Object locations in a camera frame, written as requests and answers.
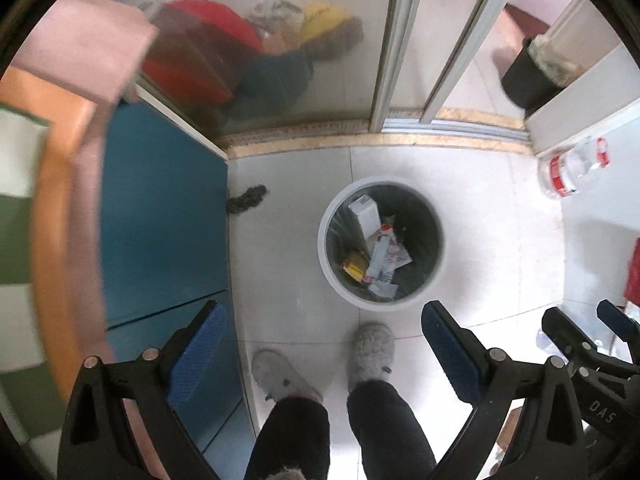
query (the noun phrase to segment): foot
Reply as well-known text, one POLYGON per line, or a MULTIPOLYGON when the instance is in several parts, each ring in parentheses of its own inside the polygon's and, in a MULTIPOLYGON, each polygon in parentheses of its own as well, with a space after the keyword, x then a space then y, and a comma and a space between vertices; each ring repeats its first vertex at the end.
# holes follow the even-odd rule
POLYGON ((271 350, 261 350, 251 362, 251 373, 255 383, 266 394, 264 400, 276 402, 285 397, 308 397, 322 402, 322 395, 295 370, 286 358, 271 350))
POLYGON ((365 381, 388 381, 395 350, 396 338, 388 326, 361 327, 351 347, 349 391, 365 381))

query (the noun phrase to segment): plastic bottle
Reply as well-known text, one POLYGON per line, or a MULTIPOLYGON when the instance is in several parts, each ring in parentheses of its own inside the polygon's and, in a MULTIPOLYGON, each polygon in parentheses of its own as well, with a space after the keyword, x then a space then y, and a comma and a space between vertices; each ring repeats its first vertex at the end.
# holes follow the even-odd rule
POLYGON ((585 139, 568 150, 544 156, 538 163, 538 179, 545 194, 564 198, 591 189, 610 163, 603 137, 585 139))

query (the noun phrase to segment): white box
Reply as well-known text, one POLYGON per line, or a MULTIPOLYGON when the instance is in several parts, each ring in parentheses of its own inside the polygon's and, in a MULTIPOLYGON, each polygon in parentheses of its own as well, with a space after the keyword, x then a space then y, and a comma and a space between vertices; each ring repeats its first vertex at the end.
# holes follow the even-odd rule
POLYGON ((378 204, 369 195, 363 195, 359 199, 349 204, 349 209, 355 216, 356 222, 360 226, 362 237, 367 240, 371 235, 378 232, 382 226, 378 204))

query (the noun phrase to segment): trash can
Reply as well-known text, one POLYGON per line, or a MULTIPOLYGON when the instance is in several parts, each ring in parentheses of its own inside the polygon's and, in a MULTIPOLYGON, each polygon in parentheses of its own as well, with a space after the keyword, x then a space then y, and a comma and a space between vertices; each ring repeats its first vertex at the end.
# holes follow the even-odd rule
POLYGON ((433 281, 444 252, 444 234, 433 202, 411 182, 394 176, 354 182, 329 204, 318 229, 318 258, 329 284, 351 304, 377 312, 411 306, 433 281), (358 226, 348 205, 364 194, 378 204, 380 217, 395 215, 394 230, 412 262, 396 269, 392 300, 379 298, 342 268, 351 251, 360 250, 358 226))
POLYGON ((532 38, 525 38, 518 57, 500 80, 507 97, 530 113, 551 101, 562 90, 531 59, 531 41, 532 38))

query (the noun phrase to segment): black pants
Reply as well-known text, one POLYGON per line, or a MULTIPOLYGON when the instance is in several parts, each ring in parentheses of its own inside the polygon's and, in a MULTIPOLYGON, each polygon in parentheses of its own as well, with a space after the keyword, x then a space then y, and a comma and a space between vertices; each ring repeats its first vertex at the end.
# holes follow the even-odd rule
MULTIPOLYGON (((347 400, 349 423, 362 449, 367 480, 424 480, 436 465, 414 412, 383 381, 356 387, 347 400)), ((307 480, 329 471, 329 417, 321 404, 290 397, 271 411, 251 453, 244 480, 264 480, 298 468, 307 480)))

